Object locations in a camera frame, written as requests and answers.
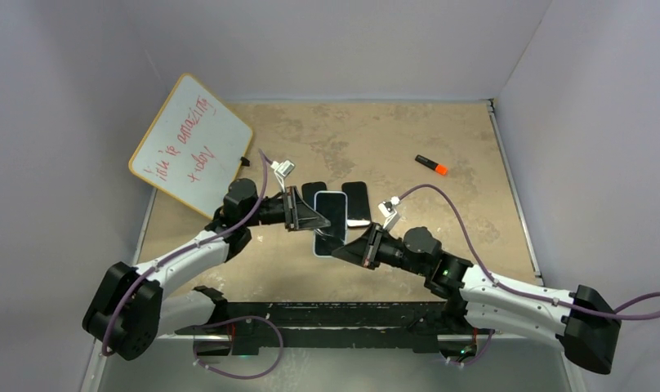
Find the black phone case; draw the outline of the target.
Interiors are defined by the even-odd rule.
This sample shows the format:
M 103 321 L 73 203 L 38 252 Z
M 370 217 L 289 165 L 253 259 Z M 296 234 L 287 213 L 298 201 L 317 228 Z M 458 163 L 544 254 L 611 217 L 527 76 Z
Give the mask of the black phone case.
M 347 225 L 349 228 L 363 228 L 371 224 L 371 207 L 368 187 L 363 181 L 351 181 L 341 185 L 347 196 Z

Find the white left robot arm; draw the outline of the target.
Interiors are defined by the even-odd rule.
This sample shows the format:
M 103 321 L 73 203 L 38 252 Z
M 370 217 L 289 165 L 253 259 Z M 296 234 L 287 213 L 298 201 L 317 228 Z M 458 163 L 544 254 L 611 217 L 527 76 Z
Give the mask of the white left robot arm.
M 253 180 L 234 180 L 212 221 L 189 242 L 140 265 L 112 265 L 87 309 L 82 328 L 100 341 L 104 355 L 117 354 L 126 360 L 142 355 L 164 333 L 169 306 L 183 312 L 190 302 L 197 310 L 194 324 L 208 334 L 222 331 L 227 312 L 217 305 L 215 290 L 198 288 L 173 301 L 167 298 L 205 270 L 236 257 L 251 241 L 251 227 L 275 224 L 294 232 L 325 229 L 331 223 L 294 186 L 268 198 L 259 195 Z

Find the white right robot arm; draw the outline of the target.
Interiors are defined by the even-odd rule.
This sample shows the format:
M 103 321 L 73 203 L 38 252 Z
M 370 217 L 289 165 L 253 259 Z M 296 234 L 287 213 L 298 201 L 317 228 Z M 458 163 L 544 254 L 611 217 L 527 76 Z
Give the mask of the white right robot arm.
M 379 224 L 332 251 L 332 257 L 374 270 L 382 264 L 425 279 L 443 299 L 444 326 L 497 330 L 545 343 L 587 371 L 610 373 L 621 323 L 593 288 L 549 289 L 494 274 L 446 252 L 425 227 L 394 238 Z

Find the black phone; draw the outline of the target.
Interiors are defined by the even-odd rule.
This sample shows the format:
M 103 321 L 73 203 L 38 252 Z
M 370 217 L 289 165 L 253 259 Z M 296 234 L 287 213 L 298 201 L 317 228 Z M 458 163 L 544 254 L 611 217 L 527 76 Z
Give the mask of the black phone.
M 318 192 L 327 190 L 327 184 L 323 181 L 307 182 L 301 186 L 303 201 L 314 208 L 314 198 Z

